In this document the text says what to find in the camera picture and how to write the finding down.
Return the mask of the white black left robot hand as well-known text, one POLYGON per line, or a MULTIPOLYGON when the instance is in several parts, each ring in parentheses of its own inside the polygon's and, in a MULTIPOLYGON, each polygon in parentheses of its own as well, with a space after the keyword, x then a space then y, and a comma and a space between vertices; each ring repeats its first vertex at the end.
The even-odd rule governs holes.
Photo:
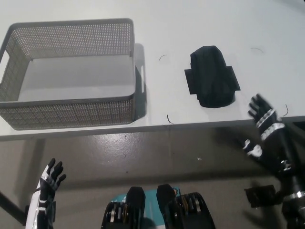
POLYGON ((56 215, 55 194, 65 180, 63 163, 52 158, 40 176, 32 194, 26 218, 27 229, 52 229, 56 215))

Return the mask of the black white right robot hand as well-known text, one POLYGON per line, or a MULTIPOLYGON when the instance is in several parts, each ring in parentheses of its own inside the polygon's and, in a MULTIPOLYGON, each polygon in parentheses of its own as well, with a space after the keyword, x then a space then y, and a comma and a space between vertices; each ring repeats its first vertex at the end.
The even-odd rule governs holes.
POLYGON ((261 144, 246 139, 245 153, 274 176, 292 173, 296 165, 291 158, 287 129, 276 110, 260 95, 253 96, 248 114, 253 118, 261 144))

